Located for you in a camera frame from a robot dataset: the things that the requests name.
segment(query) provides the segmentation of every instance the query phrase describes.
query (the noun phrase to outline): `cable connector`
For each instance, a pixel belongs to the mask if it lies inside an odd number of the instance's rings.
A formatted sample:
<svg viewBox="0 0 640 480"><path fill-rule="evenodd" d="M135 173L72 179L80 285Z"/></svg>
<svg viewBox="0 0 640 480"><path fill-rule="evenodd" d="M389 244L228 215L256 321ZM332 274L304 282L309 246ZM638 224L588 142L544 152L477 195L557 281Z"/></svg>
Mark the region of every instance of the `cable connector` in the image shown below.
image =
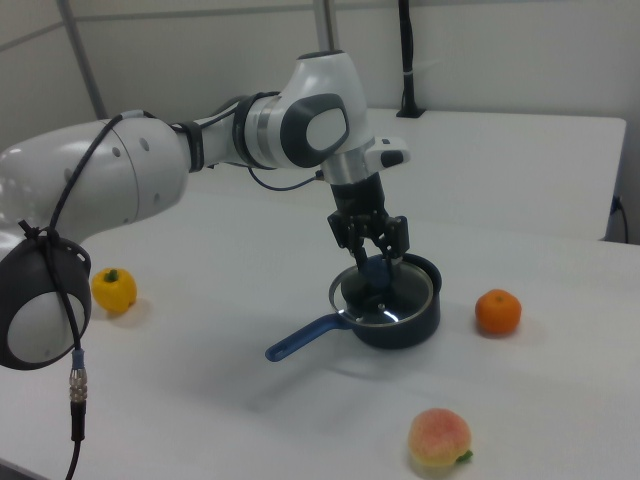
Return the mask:
<svg viewBox="0 0 640 480"><path fill-rule="evenodd" d="M84 350L73 351L73 367L69 374L69 400L71 401L71 440L84 440L84 417L87 413L87 371L84 368Z"/></svg>

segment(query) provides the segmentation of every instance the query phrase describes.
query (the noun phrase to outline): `blue handle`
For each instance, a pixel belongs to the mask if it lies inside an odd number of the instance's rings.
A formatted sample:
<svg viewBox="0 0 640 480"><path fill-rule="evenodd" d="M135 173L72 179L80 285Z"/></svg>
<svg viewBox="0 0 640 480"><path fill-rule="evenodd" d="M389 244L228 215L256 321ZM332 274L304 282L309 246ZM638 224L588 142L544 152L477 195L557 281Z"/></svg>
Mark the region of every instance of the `blue handle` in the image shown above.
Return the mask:
<svg viewBox="0 0 640 480"><path fill-rule="evenodd" d="M271 362L279 362L329 330L350 330L352 328L353 325L337 313L325 315L268 348L264 356Z"/></svg>

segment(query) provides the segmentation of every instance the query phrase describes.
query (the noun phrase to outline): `saucepan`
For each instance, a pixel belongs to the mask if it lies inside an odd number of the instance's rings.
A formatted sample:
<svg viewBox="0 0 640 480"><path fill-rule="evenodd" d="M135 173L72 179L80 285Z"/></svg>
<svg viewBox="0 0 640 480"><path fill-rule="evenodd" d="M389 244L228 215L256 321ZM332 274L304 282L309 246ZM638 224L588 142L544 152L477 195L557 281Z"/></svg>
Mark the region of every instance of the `saucepan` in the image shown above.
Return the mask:
<svg viewBox="0 0 640 480"><path fill-rule="evenodd" d="M391 262L376 256L364 267L343 271L329 288L334 313L302 327L265 352L278 362L330 330L352 330L364 343L383 349L424 342L440 323L442 278L430 261L405 254Z"/></svg>

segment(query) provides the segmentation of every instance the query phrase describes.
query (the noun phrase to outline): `pepper stem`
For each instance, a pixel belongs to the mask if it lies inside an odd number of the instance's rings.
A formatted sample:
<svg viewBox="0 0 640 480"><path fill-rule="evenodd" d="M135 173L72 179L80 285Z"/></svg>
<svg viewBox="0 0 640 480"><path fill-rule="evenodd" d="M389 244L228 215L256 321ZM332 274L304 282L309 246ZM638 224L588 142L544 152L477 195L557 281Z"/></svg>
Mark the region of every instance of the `pepper stem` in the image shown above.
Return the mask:
<svg viewBox="0 0 640 480"><path fill-rule="evenodd" d="M119 278L120 275L118 275L118 271L115 268L112 268L104 274L104 281L107 283L117 282Z"/></svg>
<svg viewBox="0 0 640 480"><path fill-rule="evenodd" d="M458 459L456 460L456 463L466 462L472 456L473 456L473 452L471 450L467 450L467 452L464 455L461 455L458 457Z"/></svg>

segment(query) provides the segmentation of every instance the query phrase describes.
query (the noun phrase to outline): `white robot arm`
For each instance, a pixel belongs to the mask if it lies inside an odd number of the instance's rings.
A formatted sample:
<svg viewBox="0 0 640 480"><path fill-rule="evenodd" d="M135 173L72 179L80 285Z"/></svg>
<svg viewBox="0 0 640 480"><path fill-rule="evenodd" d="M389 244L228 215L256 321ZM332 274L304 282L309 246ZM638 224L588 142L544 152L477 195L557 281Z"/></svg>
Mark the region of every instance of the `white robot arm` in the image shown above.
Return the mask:
<svg viewBox="0 0 640 480"><path fill-rule="evenodd" d="M320 167L338 207L329 222L339 246L348 248L358 265L366 260L364 238L399 258L409 248L406 219L384 211L377 172L407 162L409 153L400 139L373 136L366 109L351 59L336 51L300 57L281 93L246 97L209 118L171 126L142 111L127 112L82 171L57 232L79 244L156 215L180 200L189 172L204 166ZM32 234L25 240L18 223L49 223L78 160L106 123L47 133L0 157L2 365L40 368L72 347L65 310L37 255L39 239ZM88 258L75 250L66 260L56 255L82 333L91 306Z"/></svg>

